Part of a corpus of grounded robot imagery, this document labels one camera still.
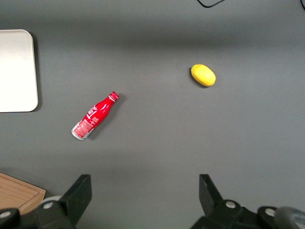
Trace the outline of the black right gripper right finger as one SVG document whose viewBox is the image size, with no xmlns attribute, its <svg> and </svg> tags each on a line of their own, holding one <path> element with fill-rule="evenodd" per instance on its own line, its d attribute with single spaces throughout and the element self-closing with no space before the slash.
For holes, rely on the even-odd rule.
<svg viewBox="0 0 305 229">
<path fill-rule="evenodd" d="M 208 174 L 199 176 L 199 200 L 204 212 L 193 229 L 276 229 L 276 207 L 262 206 L 252 212 L 234 200 L 223 199 Z"/>
</svg>

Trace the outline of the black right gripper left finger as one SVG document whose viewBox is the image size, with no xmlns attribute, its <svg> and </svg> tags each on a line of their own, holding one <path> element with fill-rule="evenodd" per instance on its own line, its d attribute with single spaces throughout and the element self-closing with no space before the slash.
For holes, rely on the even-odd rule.
<svg viewBox="0 0 305 229">
<path fill-rule="evenodd" d="M 91 176 L 84 174 L 62 196 L 43 200 L 24 215 L 17 208 L 0 211 L 2 229 L 75 229 L 92 199 Z"/>
</svg>

